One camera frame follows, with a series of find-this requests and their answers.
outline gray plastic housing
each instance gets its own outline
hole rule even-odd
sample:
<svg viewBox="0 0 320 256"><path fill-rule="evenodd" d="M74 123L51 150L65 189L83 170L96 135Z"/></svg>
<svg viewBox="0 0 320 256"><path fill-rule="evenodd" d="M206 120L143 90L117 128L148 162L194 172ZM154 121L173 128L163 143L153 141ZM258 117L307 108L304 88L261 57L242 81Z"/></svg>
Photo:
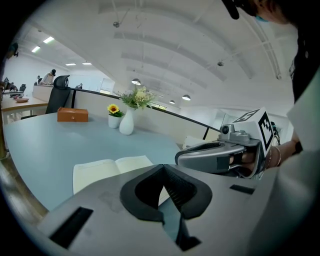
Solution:
<svg viewBox="0 0 320 256"><path fill-rule="evenodd" d="M265 162L261 142L250 138L245 131L235 131L233 124L223 127L226 128L226 133L222 129L217 141L197 144L178 152L175 156L175 163L200 172L224 174L232 169L241 168L238 163L230 165L230 156L243 153L248 148L256 148L253 172L248 176L242 175L242 177L250 179L261 172Z"/></svg>
<svg viewBox="0 0 320 256"><path fill-rule="evenodd" d="M217 256L268 255L299 226L315 202L320 188L320 172L316 168L319 157L319 151L302 152L281 167L266 171L261 180L212 175L172 165L206 183L212 191L205 212L185 221L189 234L200 241L187 251L181 251L161 222L137 219L120 201L123 185L148 172L152 166L87 186L47 214L38 225L42 235L32 231L32 227L29 232L36 235L36 241L44 250L66 256L206 256L213 252ZM232 189L234 185L251 188L253 192ZM92 209L93 213L68 249L61 251L61 247L47 238L78 207Z"/></svg>

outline wooden desk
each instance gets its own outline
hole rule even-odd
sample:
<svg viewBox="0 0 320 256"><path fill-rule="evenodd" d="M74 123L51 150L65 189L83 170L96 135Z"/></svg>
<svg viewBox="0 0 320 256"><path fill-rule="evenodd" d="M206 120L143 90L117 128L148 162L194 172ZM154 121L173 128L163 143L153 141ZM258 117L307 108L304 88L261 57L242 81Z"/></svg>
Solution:
<svg viewBox="0 0 320 256"><path fill-rule="evenodd" d="M46 109L48 103L33 97L29 97L28 102L18 103L13 98L3 98L2 99L2 113L3 113L3 122L6 125L8 123L8 116L23 111L32 111L39 109Z"/></svg>

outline white ceiling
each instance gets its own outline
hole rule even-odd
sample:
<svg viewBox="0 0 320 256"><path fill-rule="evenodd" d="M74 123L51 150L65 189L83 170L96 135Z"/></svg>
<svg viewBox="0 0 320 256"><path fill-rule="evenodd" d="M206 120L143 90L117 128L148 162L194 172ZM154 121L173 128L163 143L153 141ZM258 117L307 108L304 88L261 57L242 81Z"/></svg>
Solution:
<svg viewBox="0 0 320 256"><path fill-rule="evenodd" d="M259 22L242 10L233 20L221 0L51 0L28 23L118 88L139 78L164 95L164 103L270 104L283 114L293 102L288 70L297 51L295 28ZM191 101L183 101L184 94Z"/></svg>
<svg viewBox="0 0 320 256"><path fill-rule="evenodd" d="M50 34L43 32L29 23L25 23L15 36L14 42L18 43L20 54L41 59L66 71L96 70L92 65L83 65L82 63L86 62L84 58L80 57L57 40L44 43L44 40L50 36ZM32 52L36 46L39 46L40 49L36 52ZM75 63L76 65L66 66L66 64L69 63Z"/></svg>

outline light blue table surface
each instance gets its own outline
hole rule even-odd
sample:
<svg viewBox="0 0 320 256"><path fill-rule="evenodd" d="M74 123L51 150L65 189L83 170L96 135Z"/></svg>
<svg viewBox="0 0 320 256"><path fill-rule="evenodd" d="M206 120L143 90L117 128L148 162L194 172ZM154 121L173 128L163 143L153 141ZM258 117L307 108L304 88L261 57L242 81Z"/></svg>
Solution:
<svg viewBox="0 0 320 256"><path fill-rule="evenodd" d="M73 168L104 159L146 155L157 164L175 164L180 151L167 135L135 129L126 136L108 126L106 118L89 122L57 122L46 114L4 126L14 164L33 195L49 210L73 195Z"/></svg>

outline flower bouquet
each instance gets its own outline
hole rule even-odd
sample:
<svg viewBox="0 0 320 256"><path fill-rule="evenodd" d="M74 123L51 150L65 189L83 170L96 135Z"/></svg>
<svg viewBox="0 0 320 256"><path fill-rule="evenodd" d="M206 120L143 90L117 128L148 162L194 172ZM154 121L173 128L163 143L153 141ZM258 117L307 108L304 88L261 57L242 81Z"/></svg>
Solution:
<svg viewBox="0 0 320 256"><path fill-rule="evenodd" d="M124 135L130 135L134 131L133 111L138 108L144 109L156 96L149 92L145 86L135 87L133 91L116 92L115 94L128 106L125 117L120 123L120 132Z"/></svg>
<svg viewBox="0 0 320 256"><path fill-rule="evenodd" d="M121 118L125 115L119 110L119 107L116 104L111 104L108 106L109 118L108 124L111 128L118 128Z"/></svg>
<svg viewBox="0 0 320 256"><path fill-rule="evenodd" d="M155 99L155 95L149 92L145 86L141 88L135 87L134 90L126 91L125 93L116 92L124 104L133 109L144 109L147 104Z"/></svg>

